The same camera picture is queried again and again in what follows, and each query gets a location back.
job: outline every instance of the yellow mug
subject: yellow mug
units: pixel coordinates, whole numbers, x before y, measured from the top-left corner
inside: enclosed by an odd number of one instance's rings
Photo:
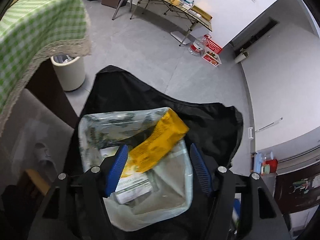
[[[180,0],[170,0],[170,3],[172,3],[175,6],[178,6],[180,4]]]

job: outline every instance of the metal bolt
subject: metal bolt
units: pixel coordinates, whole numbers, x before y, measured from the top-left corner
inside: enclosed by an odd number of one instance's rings
[[[58,179],[65,179],[66,178],[66,174],[65,173],[60,173],[58,175]]]
[[[259,179],[260,175],[258,173],[252,173],[251,177],[254,178],[254,179]]]
[[[218,171],[222,172],[222,173],[225,173],[227,172],[227,168],[226,167],[223,167],[223,166],[219,166],[218,167]]]
[[[91,172],[93,172],[93,173],[97,173],[99,171],[100,171],[99,166],[94,166],[94,167],[91,168]]]

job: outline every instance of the potted plant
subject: potted plant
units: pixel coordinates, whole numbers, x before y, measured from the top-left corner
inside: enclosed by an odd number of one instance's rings
[[[240,49],[240,54],[235,58],[235,63],[239,63],[241,60],[244,60],[249,56],[249,52],[247,52],[245,49]]]

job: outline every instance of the red basket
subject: red basket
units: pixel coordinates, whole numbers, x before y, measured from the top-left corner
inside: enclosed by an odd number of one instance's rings
[[[204,35],[207,38],[207,47],[211,49],[213,52],[219,54],[222,51],[222,48],[211,40],[211,36],[209,34]]]

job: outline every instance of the concrete floor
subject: concrete floor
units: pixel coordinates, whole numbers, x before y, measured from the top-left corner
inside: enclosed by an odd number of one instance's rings
[[[91,19],[92,55],[84,58],[86,80],[67,97],[79,115],[91,90],[95,74],[107,65],[131,72],[157,90],[179,100],[194,103],[220,102],[235,106],[244,118],[241,145],[233,158],[233,172],[250,174],[249,106],[246,80],[241,64],[227,45],[220,53],[222,65],[214,67],[191,55],[171,31],[179,28],[149,11],[139,10],[132,20],[128,7],[122,7],[116,20],[114,8],[100,1],[83,0]]]

